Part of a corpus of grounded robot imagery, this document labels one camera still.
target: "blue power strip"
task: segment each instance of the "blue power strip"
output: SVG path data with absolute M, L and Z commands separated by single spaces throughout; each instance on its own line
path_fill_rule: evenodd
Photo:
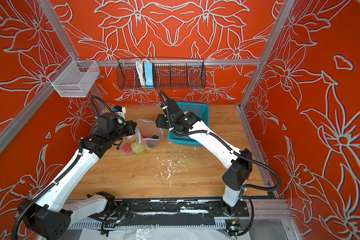
M 145 83 L 147 86 L 151 86 L 149 88 L 153 88 L 154 78 L 153 78 L 153 70 L 152 63 L 144 63 L 144 71 L 145 71 Z

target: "clear plastic bag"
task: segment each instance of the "clear plastic bag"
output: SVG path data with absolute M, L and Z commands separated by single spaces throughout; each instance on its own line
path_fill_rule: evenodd
M 123 144 L 123 150 L 143 154 L 157 145 L 163 137 L 163 131 L 156 127 L 155 122 L 140 119 L 136 123 L 136 133 Z

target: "wood grain surface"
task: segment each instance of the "wood grain surface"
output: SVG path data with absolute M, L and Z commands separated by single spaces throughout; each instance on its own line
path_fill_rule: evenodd
M 154 121 L 162 113 L 159 106 L 129 106 L 126 120 Z M 210 106 L 210 128 L 230 144 L 248 148 L 249 144 L 232 105 Z M 69 196 L 86 198 L 86 194 L 106 191 L 116 198 L 222 196 L 225 184 L 221 176 L 226 169 L 205 147 L 181 146 L 169 142 L 167 130 L 151 151 L 141 155 L 109 149 L 91 167 Z M 256 165 L 248 184 L 264 186 Z M 248 189 L 246 195 L 267 195 Z

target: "black wire basket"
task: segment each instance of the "black wire basket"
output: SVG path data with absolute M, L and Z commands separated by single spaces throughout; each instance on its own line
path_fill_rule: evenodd
M 152 62 L 152 86 L 142 86 L 136 60 Z M 206 72 L 203 59 L 196 58 L 119 58 L 117 85 L 121 89 L 204 89 Z

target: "red vegetable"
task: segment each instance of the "red vegetable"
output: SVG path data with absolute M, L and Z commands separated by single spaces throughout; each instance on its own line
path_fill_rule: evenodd
M 124 150 L 125 152 L 130 152 L 130 151 L 132 151 L 131 144 L 130 144 L 130 143 L 126 143 L 126 144 L 124 145 L 124 147 L 123 147 L 123 150 Z

